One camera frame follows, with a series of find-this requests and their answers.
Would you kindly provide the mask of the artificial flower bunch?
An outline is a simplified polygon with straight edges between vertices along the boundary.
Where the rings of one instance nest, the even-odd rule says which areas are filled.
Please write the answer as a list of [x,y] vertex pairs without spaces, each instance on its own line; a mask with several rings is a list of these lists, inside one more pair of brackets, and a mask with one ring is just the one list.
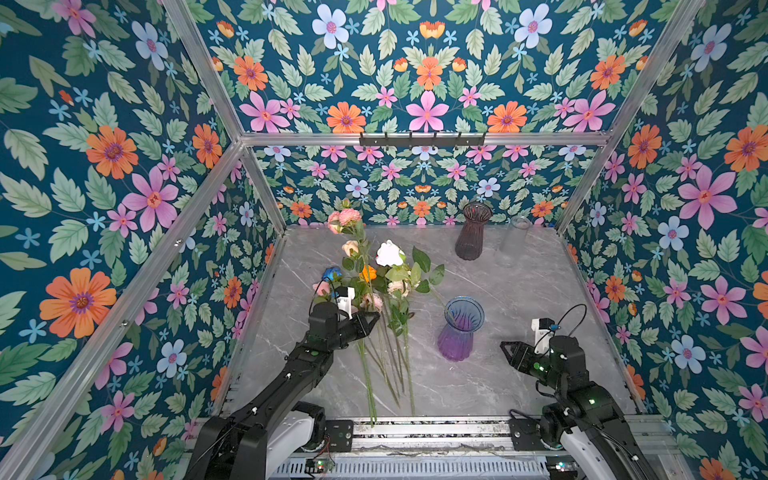
[[374,375],[379,374],[395,405],[415,412],[415,393],[410,361],[410,323],[415,317],[412,298],[437,293],[445,276],[445,266],[436,264],[421,249],[410,254],[394,241],[376,242],[366,232],[363,212],[350,200],[342,200],[326,220],[326,226],[347,241],[342,246],[339,268],[332,267],[314,286],[318,299],[343,301],[336,293],[345,288],[345,301],[353,314],[376,313],[369,333],[358,340],[357,351],[363,369],[369,422],[378,420]]

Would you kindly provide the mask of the purple blue glass vase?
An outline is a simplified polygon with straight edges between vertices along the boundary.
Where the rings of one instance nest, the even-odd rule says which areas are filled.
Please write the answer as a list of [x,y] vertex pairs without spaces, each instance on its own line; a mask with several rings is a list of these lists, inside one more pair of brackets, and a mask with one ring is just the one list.
[[485,323],[483,307],[471,297],[455,297],[445,305],[444,319],[446,324],[437,339],[440,354],[452,362],[468,359],[474,335]]

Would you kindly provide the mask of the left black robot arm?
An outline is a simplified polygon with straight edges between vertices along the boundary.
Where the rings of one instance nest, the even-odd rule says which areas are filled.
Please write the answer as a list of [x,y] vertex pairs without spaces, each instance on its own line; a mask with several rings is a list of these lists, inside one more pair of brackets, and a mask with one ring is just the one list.
[[347,313],[332,302],[314,305],[308,330],[280,373],[245,406],[212,417],[201,428],[186,479],[267,479],[310,443],[315,419],[296,405],[319,385],[338,350],[369,336],[377,311]]

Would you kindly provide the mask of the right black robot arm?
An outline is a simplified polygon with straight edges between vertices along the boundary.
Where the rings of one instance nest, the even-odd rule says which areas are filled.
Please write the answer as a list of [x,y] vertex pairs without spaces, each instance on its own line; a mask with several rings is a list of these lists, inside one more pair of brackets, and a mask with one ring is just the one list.
[[542,353],[522,341],[500,347],[512,368],[553,390],[553,402],[538,417],[510,411],[515,448],[563,450],[588,479],[658,477],[613,396],[590,379],[576,338],[555,336]]

